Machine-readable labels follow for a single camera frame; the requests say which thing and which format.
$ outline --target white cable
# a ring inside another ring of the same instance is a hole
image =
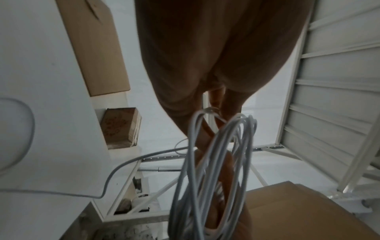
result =
[[[231,238],[238,217],[244,205],[245,188],[253,151],[253,135],[257,122],[252,116],[236,115],[227,122],[212,139],[197,168],[194,151],[203,115],[218,115],[211,109],[195,113],[188,130],[188,151],[170,209],[168,234],[170,239],[228,240]],[[227,146],[235,138],[232,154],[235,160],[235,173],[230,195],[222,219],[217,229],[205,228],[211,200],[217,186],[218,176],[227,154]],[[239,172],[243,169],[243,179],[239,186]],[[188,176],[189,184],[181,199],[179,193],[183,179]]]

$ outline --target cardboard box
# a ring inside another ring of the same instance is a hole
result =
[[[247,192],[255,239],[380,240],[353,214],[302,185],[279,183]]]
[[[101,0],[56,0],[90,96],[130,90],[110,9]]]
[[[100,127],[108,149],[136,146],[141,119],[137,108],[107,109]]]

